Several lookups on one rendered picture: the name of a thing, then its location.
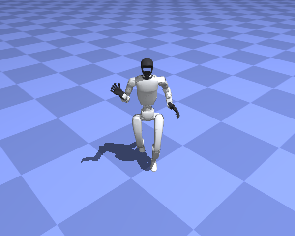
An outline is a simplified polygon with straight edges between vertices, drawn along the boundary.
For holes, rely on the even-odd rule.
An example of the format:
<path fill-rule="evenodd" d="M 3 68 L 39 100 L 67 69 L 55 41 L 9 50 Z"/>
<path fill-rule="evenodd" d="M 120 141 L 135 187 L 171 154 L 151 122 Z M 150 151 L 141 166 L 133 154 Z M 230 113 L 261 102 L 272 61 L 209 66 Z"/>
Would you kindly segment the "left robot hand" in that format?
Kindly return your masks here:
<path fill-rule="evenodd" d="M 177 108 L 175 107 L 175 105 L 172 104 L 171 102 L 168 102 L 168 105 L 169 105 L 171 110 L 173 109 L 176 112 L 177 119 L 178 119 L 180 115 L 179 115 L 179 112 L 178 112 Z"/>

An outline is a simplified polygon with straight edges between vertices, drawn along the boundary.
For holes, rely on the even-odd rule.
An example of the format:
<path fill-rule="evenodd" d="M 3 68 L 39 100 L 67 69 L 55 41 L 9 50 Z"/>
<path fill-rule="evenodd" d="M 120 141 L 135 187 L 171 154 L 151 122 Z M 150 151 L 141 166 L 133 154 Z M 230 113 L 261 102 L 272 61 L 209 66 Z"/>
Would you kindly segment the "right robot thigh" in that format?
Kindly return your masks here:
<path fill-rule="evenodd" d="M 135 114 L 132 118 L 132 126 L 138 147 L 144 146 L 144 139 L 142 138 L 142 115 Z"/>

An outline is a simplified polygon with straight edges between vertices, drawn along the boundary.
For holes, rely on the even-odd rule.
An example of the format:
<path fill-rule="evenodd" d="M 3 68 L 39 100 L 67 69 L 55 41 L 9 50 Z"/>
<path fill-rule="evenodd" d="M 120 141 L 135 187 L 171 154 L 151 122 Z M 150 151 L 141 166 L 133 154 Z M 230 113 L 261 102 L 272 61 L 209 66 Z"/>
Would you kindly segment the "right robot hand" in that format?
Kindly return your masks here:
<path fill-rule="evenodd" d="M 114 86 L 115 85 L 115 86 Z M 113 92 L 115 95 L 119 95 L 119 97 L 121 98 L 121 99 L 123 99 L 122 98 L 122 96 L 124 95 L 124 93 L 125 92 L 123 92 L 122 91 L 122 89 L 120 88 L 120 83 L 118 83 L 118 86 L 116 85 L 116 83 L 114 83 L 114 85 L 112 85 L 113 87 L 111 87 L 111 89 L 112 90 L 114 90 L 114 91 L 112 91 L 112 90 L 110 90 L 111 92 Z M 126 93 L 125 93 L 126 94 Z M 123 99 L 124 100 L 124 99 Z"/>

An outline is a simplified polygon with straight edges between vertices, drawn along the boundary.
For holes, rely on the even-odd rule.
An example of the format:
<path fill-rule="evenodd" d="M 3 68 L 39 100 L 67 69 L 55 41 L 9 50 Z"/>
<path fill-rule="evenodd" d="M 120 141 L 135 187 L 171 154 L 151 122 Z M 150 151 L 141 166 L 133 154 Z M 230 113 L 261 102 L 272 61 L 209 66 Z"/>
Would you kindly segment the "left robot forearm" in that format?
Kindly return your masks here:
<path fill-rule="evenodd" d="M 169 92 L 167 92 L 165 94 L 165 97 L 166 97 L 167 106 L 168 106 L 168 108 L 170 108 L 169 105 L 168 105 L 168 102 L 171 102 L 171 103 L 173 102 L 172 101 L 172 93 L 171 93 L 170 87 L 169 87 Z"/>

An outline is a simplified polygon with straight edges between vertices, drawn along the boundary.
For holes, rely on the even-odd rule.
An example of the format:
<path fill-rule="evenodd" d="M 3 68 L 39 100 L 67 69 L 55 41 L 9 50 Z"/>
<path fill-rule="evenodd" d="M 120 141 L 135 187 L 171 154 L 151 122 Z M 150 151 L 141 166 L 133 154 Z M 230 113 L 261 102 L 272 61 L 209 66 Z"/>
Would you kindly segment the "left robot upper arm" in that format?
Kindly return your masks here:
<path fill-rule="evenodd" d="M 158 84 L 160 86 L 162 86 L 163 88 L 163 92 L 166 94 L 167 92 L 169 92 L 169 86 L 168 86 L 168 83 L 166 81 L 166 78 L 164 76 L 161 76 L 161 77 L 157 77 L 157 80 L 158 80 Z"/>

